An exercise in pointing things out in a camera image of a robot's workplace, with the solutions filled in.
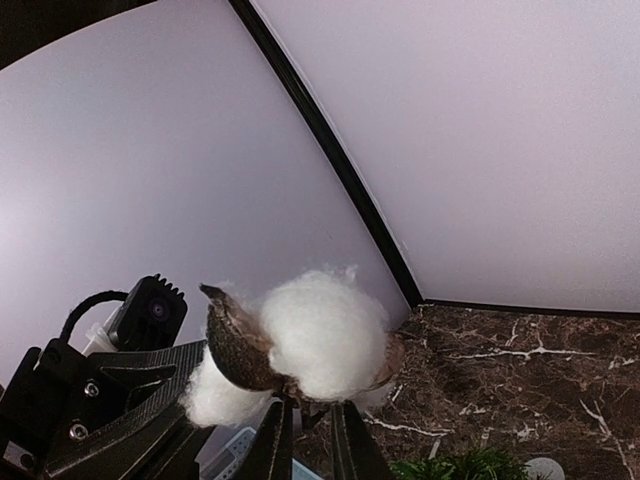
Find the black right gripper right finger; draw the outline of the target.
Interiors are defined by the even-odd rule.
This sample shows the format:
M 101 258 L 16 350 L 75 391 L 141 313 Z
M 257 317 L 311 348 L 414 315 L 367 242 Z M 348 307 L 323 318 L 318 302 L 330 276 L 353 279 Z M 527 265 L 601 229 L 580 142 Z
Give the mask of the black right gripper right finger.
M 378 444 L 351 401 L 330 408 L 330 444 L 335 479 L 394 479 Z

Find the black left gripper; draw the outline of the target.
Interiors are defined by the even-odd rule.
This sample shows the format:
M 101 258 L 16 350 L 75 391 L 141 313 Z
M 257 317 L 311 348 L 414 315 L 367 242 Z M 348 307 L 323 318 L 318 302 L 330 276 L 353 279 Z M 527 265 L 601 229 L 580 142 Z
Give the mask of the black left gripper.
M 196 479 L 208 429 L 181 405 L 203 357 L 178 344 L 183 293 L 159 275 L 88 297 L 1 392 L 5 479 Z

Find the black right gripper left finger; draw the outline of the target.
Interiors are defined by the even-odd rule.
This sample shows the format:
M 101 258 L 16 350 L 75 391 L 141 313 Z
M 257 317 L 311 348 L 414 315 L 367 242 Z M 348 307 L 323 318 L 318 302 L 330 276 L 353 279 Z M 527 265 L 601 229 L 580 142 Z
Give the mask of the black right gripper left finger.
M 289 480 L 293 468 L 293 410 L 290 398 L 273 402 L 267 410 L 257 432 L 256 446 L 269 451 L 269 462 L 281 456 L 283 466 L 269 464 L 268 479 L 236 480 Z

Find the white cotton boll ornament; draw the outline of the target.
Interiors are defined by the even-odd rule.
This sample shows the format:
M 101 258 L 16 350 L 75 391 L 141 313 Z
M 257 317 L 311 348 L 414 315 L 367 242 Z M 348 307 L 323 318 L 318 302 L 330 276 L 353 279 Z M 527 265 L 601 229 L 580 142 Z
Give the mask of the white cotton boll ornament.
M 199 290 L 206 344 L 181 399 L 197 427 L 240 425 L 280 399 L 309 430 L 333 404 L 379 405 L 402 368 L 401 336 L 349 273 L 307 271 L 251 306 L 219 285 Z

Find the small green christmas tree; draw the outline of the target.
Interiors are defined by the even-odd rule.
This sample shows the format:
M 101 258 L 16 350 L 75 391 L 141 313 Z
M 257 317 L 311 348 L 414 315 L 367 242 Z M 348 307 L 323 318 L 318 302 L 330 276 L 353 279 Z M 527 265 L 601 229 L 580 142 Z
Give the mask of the small green christmas tree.
M 504 448 L 476 447 L 433 458 L 397 460 L 390 464 L 396 479 L 513 480 L 528 479 L 525 464 Z

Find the white ball string lights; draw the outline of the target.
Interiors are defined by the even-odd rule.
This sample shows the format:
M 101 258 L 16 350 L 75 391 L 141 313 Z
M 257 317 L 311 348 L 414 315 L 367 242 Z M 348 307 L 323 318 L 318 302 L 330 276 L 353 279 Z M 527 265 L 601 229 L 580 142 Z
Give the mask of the white ball string lights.
M 562 465 L 548 456 L 538 456 L 524 463 L 524 472 L 528 479 L 566 480 L 566 473 Z

